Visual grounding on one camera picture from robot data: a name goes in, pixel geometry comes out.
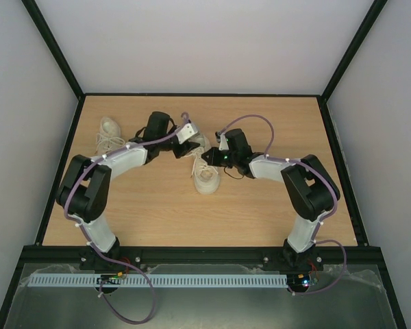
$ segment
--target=purple cable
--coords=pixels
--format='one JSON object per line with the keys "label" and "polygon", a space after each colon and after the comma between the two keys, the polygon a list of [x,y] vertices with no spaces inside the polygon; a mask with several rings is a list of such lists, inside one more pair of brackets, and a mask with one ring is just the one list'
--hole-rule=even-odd
{"label": "purple cable", "polygon": [[239,120],[242,120],[242,119],[245,119],[245,118],[251,118],[251,117],[262,119],[263,121],[268,123],[268,125],[271,129],[271,140],[269,141],[268,146],[266,146],[265,153],[264,153],[265,158],[266,158],[267,155],[268,155],[268,150],[269,150],[269,148],[271,147],[271,145],[273,144],[273,141],[274,141],[274,127],[273,127],[273,124],[267,118],[263,117],[262,115],[260,115],[260,114],[242,115],[241,117],[238,117],[237,119],[234,119],[232,122],[230,122],[228,125],[226,125],[220,132],[218,132],[218,134],[221,135],[221,134],[225,133],[228,130],[228,128],[230,128],[233,124],[235,124]]}
{"label": "purple cable", "polygon": [[[90,171],[97,165],[99,164],[101,161],[112,157],[118,153],[121,153],[122,151],[125,151],[126,149],[133,149],[135,147],[139,147],[139,146],[147,146],[147,145],[152,145],[152,144],[158,144],[164,141],[167,141],[168,139],[174,137],[184,126],[185,124],[187,124],[189,122],[189,114],[187,112],[183,112],[181,114],[181,117],[183,118],[184,124],[180,127],[178,127],[173,133],[169,134],[168,136],[165,136],[163,138],[157,139],[155,141],[150,141],[150,142],[143,142],[143,143],[139,143],[139,144],[135,144],[135,145],[131,145],[131,143],[127,143],[124,147],[120,148],[120,149],[116,149],[108,154],[106,154],[106,157],[101,156],[100,158],[97,158],[96,160],[93,161],[92,164],[90,164],[85,170],[84,172],[80,175],[80,177],[77,179],[75,185],[73,185],[73,188],[70,191],[70,194],[68,195],[69,197],[66,200],[66,203],[64,205],[64,216],[66,217],[66,219],[69,219],[71,221],[74,221],[76,223],[80,223],[78,219],[72,218],[69,216],[69,206],[70,206],[70,202],[74,196],[74,194],[76,193],[77,188],[79,187],[79,185],[82,183],[82,181],[84,180],[84,178],[90,173]],[[134,320],[130,320],[127,319],[126,317],[122,316],[119,312],[117,312],[117,310],[113,307],[113,305],[111,305],[111,303],[108,301],[107,297],[102,293],[102,288],[103,285],[105,283],[105,281],[101,282],[101,285],[99,286],[99,292],[102,293],[102,298],[103,300],[105,300],[106,304],[110,307],[110,310],[112,311],[112,313],[114,315],[116,315],[116,317],[118,317],[120,320],[124,321],[127,324],[144,324],[146,322],[148,322],[154,315],[155,313],[155,306],[157,304],[157,295],[155,293],[155,289],[152,285],[152,282],[150,281],[150,279],[147,277],[147,275],[139,268],[125,263],[125,262],[121,262],[119,260],[115,260],[112,258],[108,258],[107,256],[103,255],[102,251],[91,241],[90,236],[88,235],[87,231],[85,230],[85,228],[80,225],[79,226],[81,228],[82,234],[85,236],[86,240],[90,243],[90,246],[96,251],[96,253],[99,255],[99,257],[101,257],[102,259],[110,262],[110,263],[114,263],[114,264],[119,264],[119,265],[123,265],[126,267],[129,267],[130,269],[133,269],[134,271],[137,271],[140,275],[142,275],[145,280],[147,281],[149,288],[151,289],[151,293],[152,293],[152,308],[151,311],[149,312],[148,316],[145,317],[143,320],[141,321],[134,321]]]}
{"label": "purple cable", "polygon": [[316,244],[317,244],[317,245],[321,245],[321,244],[323,244],[323,243],[329,243],[329,242],[336,243],[336,244],[339,245],[340,248],[341,248],[341,251],[342,251],[342,254],[343,254],[342,256],[344,257],[344,262],[343,262],[343,264],[342,264],[343,266],[342,266],[340,275],[335,279],[335,281],[333,281],[333,282],[332,282],[331,284],[329,284],[327,287],[324,287],[324,288],[319,289],[319,290],[316,290],[316,291],[307,291],[307,292],[305,292],[305,293],[295,293],[290,287],[288,287],[288,290],[289,290],[293,295],[304,296],[304,295],[315,295],[316,293],[322,293],[322,292],[324,292],[324,291],[327,291],[327,290],[331,289],[331,288],[332,288],[335,284],[337,284],[338,281],[343,277],[343,275],[344,275],[344,273],[345,273],[345,270],[347,269],[347,255],[346,255],[346,253],[345,253],[344,246],[343,246],[341,243],[339,243],[337,240],[333,240],[333,239],[320,241],[320,242],[317,242]]}
{"label": "purple cable", "polygon": [[319,223],[316,225],[315,231],[312,234],[311,240],[315,239],[316,233],[318,233],[321,224],[326,218],[331,217],[336,210],[338,209],[338,199],[336,198],[336,194],[334,189],[330,186],[329,182],[315,169],[313,169],[311,166],[308,166],[306,163],[303,163],[300,160],[297,159],[283,159],[283,158],[274,158],[272,156],[268,157],[269,160],[274,160],[274,161],[278,161],[278,162],[289,162],[289,163],[294,163],[296,165],[302,166],[303,168],[307,169],[308,171],[310,171],[311,173],[313,173],[328,189],[328,191],[330,192],[332,199],[334,200],[334,206],[332,208],[331,211],[327,212],[324,216],[322,216],[319,220]]}
{"label": "purple cable", "polygon": [[111,258],[106,257],[105,255],[102,254],[102,252],[99,250],[99,248],[96,247],[96,245],[94,245],[93,243],[91,243],[91,245],[92,245],[92,248],[96,251],[96,253],[99,255],[100,258],[102,258],[102,259],[104,259],[108,262],[111,262],[111,263],[128,266],[130,269],[133,269],[134,271],[137,271],[139,274],[142,275],[142,277],[145,278],[145,280],[148,282],[149,288],[151,289],[151,293],[152,293],[151,312],[149,312],[147,317],[145,317],[143,320],[134,321],[134,320],[130,320],[130,319],[124,317],[122,314],[117,312],[117,310],[113,307],[113,305],[111,305],[111,303],[108,301],[108,298],[102,292],[103,285],[106,282],[106,281],[102,281],[101,285],[99,286],[99,296],[101,296],[103,298],[103,300],[105,300],[105,303],[108,305],[108,307],[110,307],[110,310],[112,311],[112,313],[114,315],[116,315],[116,317],[118,317],[120,320],[122,320],[123,322],[125,322],[127,324],[145,324],[150,319],[152,319],[152,317],[154,316],[154,313],[155,313],[155,307],[157,306],[157,294],[155,293],[155,288],[153,287],[152,282],[150,281],[148,276],[141,269],[139,269],[138,267],[135,267],[134,265],[124,263],[124,262],[121,262],[119,260],[115,260],[115,259],[111,259]]}

